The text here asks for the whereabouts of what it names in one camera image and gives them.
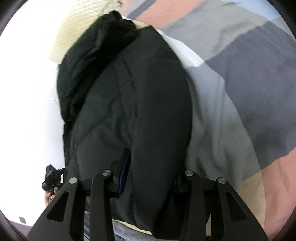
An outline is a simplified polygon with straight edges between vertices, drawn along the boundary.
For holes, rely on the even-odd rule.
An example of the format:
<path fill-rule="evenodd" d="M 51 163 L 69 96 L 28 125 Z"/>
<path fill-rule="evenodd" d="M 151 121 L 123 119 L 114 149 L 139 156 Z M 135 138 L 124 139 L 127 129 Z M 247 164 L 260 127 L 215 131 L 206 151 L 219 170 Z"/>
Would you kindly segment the person's left hand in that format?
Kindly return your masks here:
<path fill-rule="evenodd" d="M 55 198 L 56 194 L 59 192 L 59 188 L 56 187 L 53 189 L 53 192 L 45 192 L 45 204 L 46 206 Z"/>

